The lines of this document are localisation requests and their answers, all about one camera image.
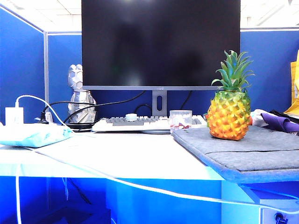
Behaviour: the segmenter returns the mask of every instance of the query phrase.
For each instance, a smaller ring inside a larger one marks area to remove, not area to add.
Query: ceiling
[[[81,31],[81,0],[0,0],[45,31]],[[299,0],[241,0],[241,28],[299,28]]]

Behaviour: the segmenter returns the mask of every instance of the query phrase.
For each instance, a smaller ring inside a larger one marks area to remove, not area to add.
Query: keyboard
[[[206,121],[200,115],[192,116],[191,128],[206,127]],[[128,121],[125,117],[102,118],[92,127],[94,132],[123,132],[142,131],[144,133],[169,133],[170,124],[168,117],[152,116],[137,117]]]

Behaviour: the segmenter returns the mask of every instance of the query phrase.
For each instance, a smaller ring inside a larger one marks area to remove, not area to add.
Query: glass cup
[[[175,130],[186,129],[192,125],[192,111],[173,110],[169,111],[170,133]]]

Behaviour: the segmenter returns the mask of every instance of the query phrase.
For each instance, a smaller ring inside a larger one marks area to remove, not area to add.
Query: artificial pineapple
[[[250,98],[245,88],[249,86],[246,78],[253,75],[251,70],[246,70],[252,61],[248,61],[250,57],[243,57],[246,52],[224,53],[227,59],[221,62],[222,69],[216,71],[221,73],[222,79],[212,81],[212,84],[221,82],[223,90],[217,91],[211,100],[208,125],[210,134],[216,138],[240,140],[248,131],[250,120]]]

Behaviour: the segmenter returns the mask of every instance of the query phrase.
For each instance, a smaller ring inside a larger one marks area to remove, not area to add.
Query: monitor stand
[[[152,116],[167,116],[167,90],[152,91]]]

